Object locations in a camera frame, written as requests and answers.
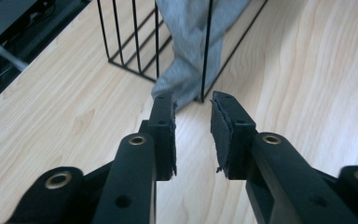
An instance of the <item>towel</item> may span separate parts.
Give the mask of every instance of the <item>towel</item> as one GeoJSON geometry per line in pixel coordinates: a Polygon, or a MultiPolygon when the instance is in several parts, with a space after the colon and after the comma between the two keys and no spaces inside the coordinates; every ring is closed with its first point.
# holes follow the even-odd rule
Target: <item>towel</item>
{"type": "MultiPolygon", "coordinates": [[[[174,60],[158,78],[153,98],[171,91],[183,108],[200,97],[209,0],[156,0],[173,39],[174,60]]],[[[249,0],[213,0],[205,87],[217,76],[226,30],[240,16],[249,0]]]]}

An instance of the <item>wood grain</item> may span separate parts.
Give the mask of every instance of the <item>wood grain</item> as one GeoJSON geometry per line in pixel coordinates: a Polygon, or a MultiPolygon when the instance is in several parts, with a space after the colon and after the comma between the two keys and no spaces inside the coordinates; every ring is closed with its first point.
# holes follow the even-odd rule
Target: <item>wood grain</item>
{"type": "MultiPolygon", "coordinates": [[[[152,86],[106,62],[92,1],[0,95],[0,223],[47,170],[111,161],[148,119],[152,86]]],[[[315,168],[358,164],[358,0],[270,0],[214,89],[315,168]]],[[[245,182],[215,173],[210,111],[176,116],[178,176],[158,183],[158,223],[255,222],[245,182]]]]}

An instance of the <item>black wire basket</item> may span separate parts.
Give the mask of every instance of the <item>black wire basket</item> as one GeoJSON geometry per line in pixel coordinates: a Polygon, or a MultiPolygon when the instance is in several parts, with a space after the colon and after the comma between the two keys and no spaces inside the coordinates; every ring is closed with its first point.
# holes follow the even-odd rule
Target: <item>black wire basket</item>
{"type": "MultiPolygon", "coordinates": [[[[252,25],[255,23],[255,20],[266,5],[267,1],[268,0],[251,0],[250,4],[252,2],[256,2],[256,4],[254,4],[255,7],[252,7],[252,12],[250,12],[251,15],[248,15],[248,21],[246,22],[247,25],[243,26],[243,32],[241,36],[237,36],[237,41],[235,42],[236,44],[233,45],[229,53],[226,54],[227,56],[225,60],[222,60],[220,69],[212,85],[207,87],[207,90],[205,90],[206,67],[208,64],[207,55],[213,13],[213,0],[209,1],[202,82],[199,98],[202,103],[213,87],[215,81],[226,68],[236,49],[245,38],[246,34],[249,32],[252,25]]],[[[128,8],[131,8],[131,12],[120,11],[121,14],[124,14],[124,17],[127,16],[127,19],[122,19],[119,17],[120,13],[117,8],[117,0],[112,0],[112,8],[103,8],[101,0],[97,0],[97,3],[103,31],[103,42],[108,62],[136,76],[143,77],[146,80],[152,82],[156,82],[160,75],[160,71],[167,68],[169,61],[173,60],[173,54],[167,53],[167,51],[170,51],[165,50],[172,43],[172,37],[169,34],[168,28],[165,26],[164,21],[159,15],[156,2],[153,1],[153,4],[147,4],[145,1],[138,1],[137,3],[137,1],[131,0],[124,3],[131,4],[128,6],[128,8]],[[128,20],[129,13],[132,14],[132,22],[128,20]],[[111,24],[111,22],[108,23],[107,21],[112,21],[112,18],[109,18],[112,17],[112,15],[115,28],[106,29],[105,25],[111,24]],[[132,29],[129,32],[130,23],[132,23],[132,29]],[[108,37],[115,34],[116,39],[108,37]]]]}

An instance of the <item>cable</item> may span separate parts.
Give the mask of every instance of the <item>cable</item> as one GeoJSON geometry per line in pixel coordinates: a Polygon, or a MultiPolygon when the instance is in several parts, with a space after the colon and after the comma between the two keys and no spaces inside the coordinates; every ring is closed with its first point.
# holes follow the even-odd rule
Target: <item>cable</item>
{"type": "Polygon", "coordinates": [[[22,60],[20,60],[20,59],[16,58],[15,56],[13,56],[10,52],[8,52],[4,48],[2,48],[2,46],[0,46],[0,56],[2,56],[3,58],[6,58],[8,61],[13,63],[13,65],[17,69],[19,69],[21,72],[23,70],[25,70],[25,68],[28,66],[27,63],[25,63],[22,60]]]}

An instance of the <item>light wood surface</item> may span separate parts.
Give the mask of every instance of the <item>light wood surface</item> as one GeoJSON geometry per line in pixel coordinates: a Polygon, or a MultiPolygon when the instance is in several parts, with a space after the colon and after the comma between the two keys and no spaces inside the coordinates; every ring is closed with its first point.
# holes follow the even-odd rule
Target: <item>light wood surface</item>
{"type": "MultiPolygon", "coordinates": [[[[107,63],[92,1],[0,95],[0,223],[47,170],[111,161],[151,89],[107,63]]],[[[214,89],[315,168],[358,164],[358,0],[270,0],[214,89]]],[[[157,223],[255,222],[245,182],[215,173],[210,114],[207,102],[176,115],[178,176],[158,182],[157,223]]]]}

